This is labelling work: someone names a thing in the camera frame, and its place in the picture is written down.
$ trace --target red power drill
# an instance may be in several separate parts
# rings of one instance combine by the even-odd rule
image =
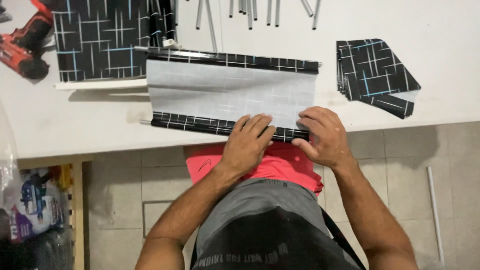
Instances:
[[[48,74],[41,59],[42,42],[53,26],[51,11],[38,0],[31,0],[38,12],[22,28],[0,35],[0,60],[22,77],[41,79]]]

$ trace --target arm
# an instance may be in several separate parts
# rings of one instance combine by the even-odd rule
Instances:
[[[256,167],[271,144],[271,116],[243,116],[235,124],[220,162],[178,197],[148,233],[136,270],[184,269],[182,249],[228,188]]]
[[[370,269],[418,269],[407,234],[361,172],[337,114],[312,107],[300,117],[299,122],[310,129],[315,142],[311,145],[294,139],[292,144],[334,172],[345,212]]]

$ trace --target hand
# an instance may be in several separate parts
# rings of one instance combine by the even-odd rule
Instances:
[[[251,119],[248,114],[242,116],[235,123],[217,166],[224,167],[238,178],[258,166],[265,149],[272,144],[276,128],[269,126],[265,129],[271,121],[272,116],[264,113]]]
[[[300,148],[307,157],[332,170],[355,162],[347,143],[347,132],[338,115],[322,107],[310,107],[299,113],[299,123],[310,129],[313,142],[293,139],[292,144]]]

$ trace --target nike logo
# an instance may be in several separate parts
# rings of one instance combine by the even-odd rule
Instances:
[[[211,161],[211,160],[206,160],[206,161],[204,162],[204,164],[198,169],[198,171],[200,171],[200,170],[201,170],[205,165],[207,165],[207,164],[212,165],[212,161]]]

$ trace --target person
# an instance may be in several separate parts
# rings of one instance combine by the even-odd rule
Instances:
[[[370,269],[418,269],[406,233],[353,158],[337,114],[310,107],[299,116],[311,143],[272,143],[272,116],[259,114],[241,117],[224,145],[185,148],[194,185],[150,230],[135,269],[184,269],[182,248],[197,227],[195,270],[360,269],[329,237],[312,162],[335,174]]]

